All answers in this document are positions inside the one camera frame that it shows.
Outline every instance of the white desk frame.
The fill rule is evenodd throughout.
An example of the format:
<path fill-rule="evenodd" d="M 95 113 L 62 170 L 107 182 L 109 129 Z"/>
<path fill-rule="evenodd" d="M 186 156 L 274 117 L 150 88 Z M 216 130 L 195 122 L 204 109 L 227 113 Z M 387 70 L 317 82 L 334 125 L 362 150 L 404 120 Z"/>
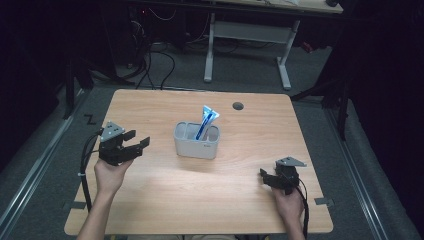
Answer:
<path fill-rule="evenodd" d="M 286 61 L 291 46 L 299 27 L 300 21 L 296 20 L 292 28 L 271 27 L 263 25 L 243 24 L 234 22 L 215 21 L 215 14 L 211 14 L 209 30 L 209 49 L 206 56 L 205 82 L 212 81 L 213 72 L 213 43 L 215 37 L 252 40 L 259 42 L 272 42 L 285 44 L 281 57 L 277 58 L 280 77 L 285 90 L 291 89 L 289 76 L 286 69 Z"/>

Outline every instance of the wooden table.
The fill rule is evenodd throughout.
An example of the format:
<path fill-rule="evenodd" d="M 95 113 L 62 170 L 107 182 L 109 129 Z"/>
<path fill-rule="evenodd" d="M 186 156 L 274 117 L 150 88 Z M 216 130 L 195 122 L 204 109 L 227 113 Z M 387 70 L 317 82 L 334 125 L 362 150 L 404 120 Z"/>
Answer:
<path fill-rule="evenodd" d="M 244 109 L 233 109 L 234 102 L 241 102 Z M 178 156 L 174 127 L 180 121 L 200 122 L 203 105 L 220 113 L 214 122 L 221 131 L 217 156 L 214 160 Z M 126 174 L 112 205 L 107 234 L 285 232 L 259 169 L 274 174 L 275 161 L 287 156 L 307 164 L 297 170 L 308 190 L 309 232 L 333 228 L 327 207 L 314 202 L 323 197 L 322 191 L 286 95 L 118 90 L 105 118 L 109 120 L 137 130 L 125 146 L 148 136 L 151 142 Z M 93 154 L 87 168 L 93 197 L 97 157 Z M 81 188 L 75 201 L 85 201 Z M 65 232 L 78 234 L 86 216 L 86 209 L 72 209 Z"/>

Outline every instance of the desk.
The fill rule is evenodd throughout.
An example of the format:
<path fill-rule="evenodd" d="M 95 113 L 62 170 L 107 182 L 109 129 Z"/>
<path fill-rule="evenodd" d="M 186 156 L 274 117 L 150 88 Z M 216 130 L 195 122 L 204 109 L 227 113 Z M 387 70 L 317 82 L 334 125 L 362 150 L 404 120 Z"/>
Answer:
<path fill-rule="evenodd" d="M 298 5 L 288 3 L 284 0 L 215 0 L 215 2 L 235 3 L 253 6 L 266 6 L 269 8 L 286 8 L 297 11 L 315 11 L 322 13 L 342 13 L 340 5 L 336 7 L 328 6 L 323 0 L 300 0 Z M 295 20 L 292 27 L 263 26 L 256 24 L 242 24 L 226 21 L 215 21 L 215 14 L 211 14 L 209 27 L 209 48 L 206 55 L 205 82 L 212 81 L 213 72 L 213 44 L 215 37 L 234 38 L 241 40 L 252 40 L 284 44 L 285 48 L 281 52 L 281 57 L 277 58 L 277 65 L 280 71 L 281 82 L 285 90 L 291 89 L 289 76 L 286 69 L 286 61 L 289 56 L 291 46 L 298 31 L 300 21 Z"/>
<path fill-rule="evenodd" d="M 233 109 L 234 102 L 243 103 L 244 109 Z M 180 121 L 201 121 L 204 104 L 220 113 L 214 122 L 221 130 L 217 156 L 214 160 L 178 156 L 174 127 Z M 332 230 L 327 207 L 314 202 L 323 197 L 322 191 L 286 95 L 118 90 L 108 120 L 137 131 L 126 146 L 151 137 L 115 197 L 108 234 L 285 232 L 259 169 L 274 173 L 275 161 L 287 156 L 307 164 L 298 172 L 308 190 L 309 232 Z M 93 154 L 87 168 L 93 197 L 97 157 Z M 85 201 L 81 188 L 75 201 Z M 78 234 L 86 216 L 86 209 L 72 209 L 65 232 Z"/>

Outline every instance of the gray carpet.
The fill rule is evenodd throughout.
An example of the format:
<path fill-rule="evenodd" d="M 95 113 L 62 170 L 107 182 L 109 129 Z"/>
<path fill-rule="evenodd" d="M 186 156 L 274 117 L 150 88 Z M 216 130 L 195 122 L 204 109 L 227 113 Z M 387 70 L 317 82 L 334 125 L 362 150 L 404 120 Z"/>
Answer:
<path fill-rule="evenodd" d="M 174 57 L 176 66 L 165 86 L 208 91 L 294 95 L 313 86 L 331 49 L 318 50 L 311 54 L 298 48 L 292 50 L 287 63 L 293 85 L 290 92 L 282 90 L 273 57 L 260 57 L 255 54 L 249 56 L 243 51 L 249 52 L 250 49 L 238 49 L 231 54 L 217 53 L 213 82 L 205 84 L 203 83 L 204 49 L 187 49 L 181 52 L 167 48 L 164 52 Z M 172 61 L 169 58 L 161 54 L 152 54 L 150 76 L 154 85 L 160 85 L 171 67 Z M 120 74 L 128 71 L 125 68 L 118 70 Z M 150 87 L 149 81 L 145 79 L 142 89 Z M 10 239 L 74 239 L 66 236 L 63 228 L 69 213 L 69 204 L 73 201 L 79 186 L 77 173 L 80 154 L 86 138 L 101 127 L 113 92 L 119 88 L 129 87 L 96 81 L 95 88 L 91 92 L 79 97 L 85 99 L 74 112 L 72 123 L 58 143 L 44 177 L 14 225 Z M 64 120 L 61 119 L 64 113 L 63 95 L 59 98 L 61 105 L 46 119 L 21 148 L 8 168 L 1 173 L 2 212 L 7 209 L 55 131 L 63 124 Z M 329 234 L 310 234 L 309 239 L 374 239 L 344 162 L 344 153 L 334 134 L 334 126 L 329 123 L 327 110 L 323 110 L 316 100 L 307 98 L 295 102 L 294 107 L 324 196 L 334 202 L 334 205 L 329 207 L 334 230 Z M 350 106 L 349 111 L 351 113 L 346 126 L 346 144 L 377 205 L 379 216 L 386 226 L 388 239 L 420 239 L 379 168 L 378 161 L 355 117 L 353 106 Z M 93 116 L 92 122 L 95 122 L 95 125 L 87 124 L 86 114 Z M 277 234 L 271 238 L 285 239 L 286 236 Z"/>

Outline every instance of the dark background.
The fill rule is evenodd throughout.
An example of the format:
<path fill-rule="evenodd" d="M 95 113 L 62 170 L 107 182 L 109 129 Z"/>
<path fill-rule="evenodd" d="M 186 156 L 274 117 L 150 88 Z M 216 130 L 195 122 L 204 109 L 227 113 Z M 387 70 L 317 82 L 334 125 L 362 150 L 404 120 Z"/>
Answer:
<path fill-rule="evenodd" d="M 423 235 L 424 199 L 419 194 L 424 183 L 423 1 L 360 0 L 341 4 L 345 16 L 370 22 L 341 26 L 305 20 L 295 46 L 307 42 L 313 48 L 334 47 L 317 85 L 334 79 L 340 84 L 320 94 L 333 96 L 332 104 L 337 105 L 344 83 L 349 83 L 349 97 L 371 146 Z M 203 27 L 199 22 L 204 22 L 206 15 L 179 10 L 173 21 L 150 22 L 153 27 L 146 30 L 152 38 L 183 49 L 190 40 L 186 32 L 197 36 Z M 66 79 L 71 58 L 80 56 L 92 63 L 84 65 L 86 68 L 95 66 L 109 74 L 116 74 L 117 64 L 141 64 L 129 40 L 132 29 L 125 24 L 127 16 L 128 8 L 119 4 L 0 3 L 0 111 L 6 126 L 0 149 L 1 169 L 57 106 L 56 94 Z M 117 27 L 116 22 L 123 24 Z"/>

